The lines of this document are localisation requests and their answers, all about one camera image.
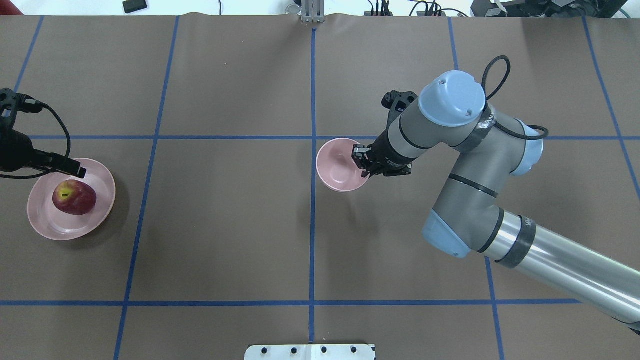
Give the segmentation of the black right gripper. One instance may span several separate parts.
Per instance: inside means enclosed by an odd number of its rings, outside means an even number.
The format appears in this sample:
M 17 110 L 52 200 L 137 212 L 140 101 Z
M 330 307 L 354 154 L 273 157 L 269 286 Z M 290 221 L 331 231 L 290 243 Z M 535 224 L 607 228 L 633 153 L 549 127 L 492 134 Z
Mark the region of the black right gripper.
M 406 176 L 412 173 L 414 158 L 400 155 L 391 145 L 389 131 L 384 130 L 370 146 L 354 144 L 351 158 L 362 176 Z

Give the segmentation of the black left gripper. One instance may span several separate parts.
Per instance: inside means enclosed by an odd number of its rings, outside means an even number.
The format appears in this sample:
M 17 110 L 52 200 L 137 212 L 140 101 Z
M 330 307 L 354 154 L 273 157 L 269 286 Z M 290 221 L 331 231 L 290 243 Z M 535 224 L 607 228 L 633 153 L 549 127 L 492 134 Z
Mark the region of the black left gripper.
M 15 172 L 30 163 L 41 175 L 60 173 L 84 179 L 87 169 L 80 162 L 59 153 L 34 150 L 29 136 L 13 129 L 1 131 L 0 170 Z

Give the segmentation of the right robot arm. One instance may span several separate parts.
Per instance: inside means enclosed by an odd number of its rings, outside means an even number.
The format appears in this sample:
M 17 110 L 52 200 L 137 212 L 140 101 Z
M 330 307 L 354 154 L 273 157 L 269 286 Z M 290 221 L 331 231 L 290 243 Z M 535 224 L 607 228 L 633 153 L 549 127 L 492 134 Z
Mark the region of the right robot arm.
M 509 179 L 542 157 L 544 141 L 532 125 L 498 111 L 480 82 L 460 70 L 402 99 L 405 108 L 370 145 L 354 145 L 351 157 L 363 177 L 404 176 L 432 148 L 457 152 L 422 228 L 429 244 L 456 258 L 483 255 L 639 332 L 636 269 L 500 204 Z

